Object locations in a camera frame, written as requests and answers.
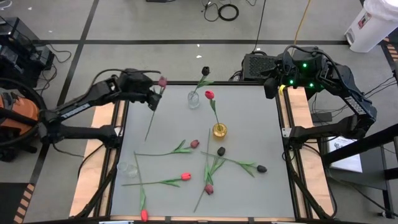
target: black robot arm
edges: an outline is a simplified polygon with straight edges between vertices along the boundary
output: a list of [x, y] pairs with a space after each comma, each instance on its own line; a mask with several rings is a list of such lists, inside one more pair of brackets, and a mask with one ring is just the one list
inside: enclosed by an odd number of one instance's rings
[[147, 103], [155, 111], [162, 95], [152, 91], [153, 81], [144, 72], [135, 69], [121, 70], [116, 75], [92, 85], [89, 90], [53, 110], [40, 112], [39, 135], [42, 142], [56, 143], [62, 139], [99, 139], [108, 147], [117, 147], [119, 138], [112, 125], [100, 128], [69, 127], [62, 121], [92, 106], [114, 103], [118, 100]]
[[[288, 49], [295, 48], [293, 56]], [[344, 136], [350, 139], [363, 138], [370, 126], [376, 121], [377, 110], [355, 85], [354, 76], [345, 65], [334, 62], [329, 55], [318, 47], [300, 48], [288, 46], [284, 53], [272, 57], [275, 67], [261, 73], [267, 98], [273, 98], [278, 86], [293, 88], [305, 87], [314, 93], [326, 90], [339, 96], [353, 111], [354, 115], [342, 119], [336, 124], [303, 128], [296, 126], [284, 129], [289, 143], [300, 147], [308, 139]]]

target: gold vase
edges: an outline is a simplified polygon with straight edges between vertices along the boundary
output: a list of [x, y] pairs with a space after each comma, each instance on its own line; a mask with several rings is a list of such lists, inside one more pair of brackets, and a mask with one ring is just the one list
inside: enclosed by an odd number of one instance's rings
[[226, 136], [228, 129], [226, 128], [225, 124], [220, 123], [220, 124], [215, 124], [213, 126], [213, 135], [216, 139], [224, 139]]

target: gray tabletop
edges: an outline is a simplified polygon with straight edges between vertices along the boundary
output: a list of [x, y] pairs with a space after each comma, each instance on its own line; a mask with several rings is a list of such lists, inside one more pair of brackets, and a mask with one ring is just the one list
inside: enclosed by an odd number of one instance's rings
[[[200, 106], [191, 110], [187, 95], [194, 86], [169, 85], [155, 113], [151, 131], [145, 142], [152, 113], [147, 105], [130, 104], [120, 162], [135, 165], [137, 153], [160, 154], [172, 151], [186, 139], [201, 143], [191, 154], [138, 156], [143, 182], [179, 177], [190, 172], [192, 179], [179, 182], [181, 187], [145, 185], [150, 216], [178, 217], [294, 217], [292, 199], [283, 152], [275, 100], [268, 100], [261, 86], [207, 86], [198, 90]], [[208, 130], [216, 119], [204, 96], [215, 93], [217, 114], [228, 127], [222, 141], [210, 138], [209, 152], [216, 154], [220, 146], [225, 156], [239, 161], [253, 161], [268, 168], [265, 174], [255, 169], [255, 178], [240, 166], [225, 162], [213, 175], [214, 194], [204, 194], [197, 211], [195, 204], [204, 188], [204, 166]], [[118, 172], [111, 215], [139, 215], [138, 183]]]

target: white paper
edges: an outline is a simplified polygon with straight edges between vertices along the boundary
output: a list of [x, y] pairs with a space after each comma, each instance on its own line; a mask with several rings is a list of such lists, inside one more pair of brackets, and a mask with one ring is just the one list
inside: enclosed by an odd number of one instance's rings
[[[343, 137], [338, 137], [336, 139], [330, 140], [330, 141], [328, 141], [329, 152], [333, 152], [333, 151], [335, 151], [341, 147], [347, 146], [355, 141], [356, 140], [346, 139]], [[333, 162], [330, 167], [362, 173], [361, 157], [359, 156], [359, 154], [357, 154], [357, 155], [342, 159], [340, 161]]]

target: floor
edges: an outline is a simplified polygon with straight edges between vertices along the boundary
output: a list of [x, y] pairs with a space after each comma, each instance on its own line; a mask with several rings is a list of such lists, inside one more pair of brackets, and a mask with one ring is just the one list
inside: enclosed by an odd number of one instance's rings
[[[160, 70], [169, 80], [197, 80], [201, 68], [209, 66], [213, 80], [227, 80], [240, 70], [244, 54], [253, 50], [264, 1], [258, 0], [255, 6], [243, 0], [232, 2], [239, 8], [239, 17], [233, 22], [206, 21], [200, 0], [164, 4], [145, 0], [13, 1], [1, 15], [20, 17], [40, 39], [53, 43], [57, 50], [72, 52], [69, 61], [55, 63], [57, 78], [44, 92], [47, 106], [51, 108], [83, 94], [95, 74], [105, 68], [154, 69]], [[257, 48], [277, 55], [291, 44], [306, 3], [306, 0], [268, 0]], [[392, 73], [380, 46], [367, 54], [357, 54], [342, 41], [361, 8], [359, 0], [312, 1], [298, 40], [305, 40], [299, 43], [317, 44], [334, 60], [348, 65], [359, 89], [367, 91]], [[234, 14], [229, 9], [223, 13], [226, 17]], [[214, 9], [209, 9], [206, 16], [213, 19]], [[57, 55], [61, 60], [68, 56]], [[371, 98], [378, 116], [369, 134], [398, 123], [397, 98], [396, 86]], [[337, 109], [343, 105], [340, 99], [328, 93], [320, 93], [317, 99], [318, 110]], [[334, 121], [347, 115], [349, 110]], [[67, 124], [89, 126], [92, 116], [93, 110], [88, 110], [69, 119]], [[65, 140], [57, 146], [83, 154], [85, 143]], [[395, 155], [388, 153], [388, 167], [398, 166]], [[21, 153], [13, 163], [0, 163], [0, 182], [36, 185], [25, 222], [64, 219], [68, 217], [73, 200], [80, 162], [80, 158], [60, 154], [52, 147], [36, 154]], [[340, 220], [397, 223], [377, 217], [376, 212], [380, 210], [353, 189], [336, 182], [330, 184]], [[398, 189], [398, 182], [391, 181], [391, 189]], [[365, 187], [361, 190], [382, 203], [381, 191]], [[398, 194], [394, 193], [394, 206], [398, 209]]]

